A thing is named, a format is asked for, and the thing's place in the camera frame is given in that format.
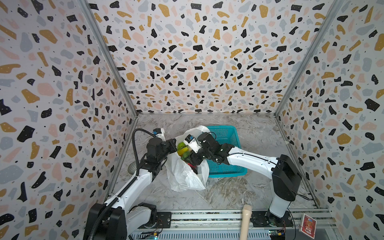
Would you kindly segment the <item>green avocado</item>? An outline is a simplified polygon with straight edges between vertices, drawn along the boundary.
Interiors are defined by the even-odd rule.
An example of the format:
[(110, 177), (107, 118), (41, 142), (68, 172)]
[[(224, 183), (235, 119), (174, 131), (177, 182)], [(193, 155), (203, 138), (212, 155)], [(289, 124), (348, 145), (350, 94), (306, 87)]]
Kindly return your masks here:
[(190, 155), (191, 155), (191, 152), (185, 152), (183, 155), (182, 155), (182, 160), (187, 160), (190, 158)]

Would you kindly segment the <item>yellow banana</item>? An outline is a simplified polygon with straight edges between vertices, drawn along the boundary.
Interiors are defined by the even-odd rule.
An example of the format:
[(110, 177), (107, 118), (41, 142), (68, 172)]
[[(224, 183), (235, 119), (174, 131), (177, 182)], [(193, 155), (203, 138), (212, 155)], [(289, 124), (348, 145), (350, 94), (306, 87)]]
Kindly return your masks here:
[(184, 153), (187, 153), (188, 151), (189, 151), (189, 148), (188, 148), (188, 147), (185, 147), (185, 148), (183, 148), (183, 149), (178, 150), (177, 153), (178, 153), (178, 155), (179, 155), (180, 157), (182, 157), (183, 154), (184, 154)]

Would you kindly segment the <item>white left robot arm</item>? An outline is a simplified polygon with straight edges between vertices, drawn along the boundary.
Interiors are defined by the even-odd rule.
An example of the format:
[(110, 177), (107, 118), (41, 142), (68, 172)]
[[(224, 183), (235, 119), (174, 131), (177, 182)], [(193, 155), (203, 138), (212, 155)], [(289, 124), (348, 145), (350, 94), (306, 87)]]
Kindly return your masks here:
[(139, 163), (139, 174), (131, 177), (117, 194), (103, 204), (94, 204), (87, 217), (84, 240), (127, 240), (139, 227), (154, 225), (155, 205), (134, 202), (162, 169), (169, 155), (177, 152), (176, 139), (155, 137), (147, 144), (147, 154)]

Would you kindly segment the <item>white plastic bag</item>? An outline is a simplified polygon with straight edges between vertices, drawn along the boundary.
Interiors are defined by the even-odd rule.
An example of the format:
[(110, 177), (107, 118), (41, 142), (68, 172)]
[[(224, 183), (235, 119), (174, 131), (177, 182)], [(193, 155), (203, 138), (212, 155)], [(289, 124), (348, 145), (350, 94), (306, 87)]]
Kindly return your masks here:
[(178, 153), (173, 153), (168, 155), (165, 166), (171, 190), (175, 192), (202, 191), (206, 188), (209, 176), (209, 165), (206, 160), (197, 166), (195, 173)]

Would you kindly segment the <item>green custard apple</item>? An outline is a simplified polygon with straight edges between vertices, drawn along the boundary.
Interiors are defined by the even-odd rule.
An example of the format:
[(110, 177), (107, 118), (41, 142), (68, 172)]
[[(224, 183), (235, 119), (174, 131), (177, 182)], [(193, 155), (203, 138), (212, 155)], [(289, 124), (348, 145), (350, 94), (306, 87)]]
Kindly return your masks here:
[(184, 142), (180, 142), (177, 146), (177, 150), (179, 151), (187, 151), (188, 146)]

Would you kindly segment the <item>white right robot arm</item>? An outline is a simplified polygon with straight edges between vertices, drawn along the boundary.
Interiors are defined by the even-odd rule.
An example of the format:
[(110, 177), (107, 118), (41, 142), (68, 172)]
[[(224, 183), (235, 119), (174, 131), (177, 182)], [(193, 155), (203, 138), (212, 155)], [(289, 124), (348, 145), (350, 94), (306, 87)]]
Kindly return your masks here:
[(189, 158), (193, 165), (200, 165), (203, 160), (211, 160), (216, 164), (243, 167), (268, 177), (275, 193), (269, 206), (269, 215), (283, 218), (291, 202), (296, 200), (302, 177), (290, 157), (267, 157), (247, 152), (231, 144), (221, 145), (207, 132), (203, 132), (198, 138), (188, 135), (184, 143), (192, 150)]

